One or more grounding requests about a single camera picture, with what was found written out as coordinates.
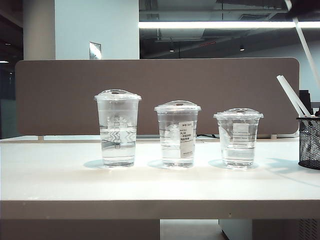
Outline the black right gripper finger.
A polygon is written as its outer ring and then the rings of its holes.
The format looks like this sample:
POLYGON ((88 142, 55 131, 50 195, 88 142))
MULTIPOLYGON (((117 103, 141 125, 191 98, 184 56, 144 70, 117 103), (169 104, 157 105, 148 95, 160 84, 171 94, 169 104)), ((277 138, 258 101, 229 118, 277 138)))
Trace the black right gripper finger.
POLYGON ((295 0, 292 4, 292 13, 310 13, 320 10, 319 0, 295 0))

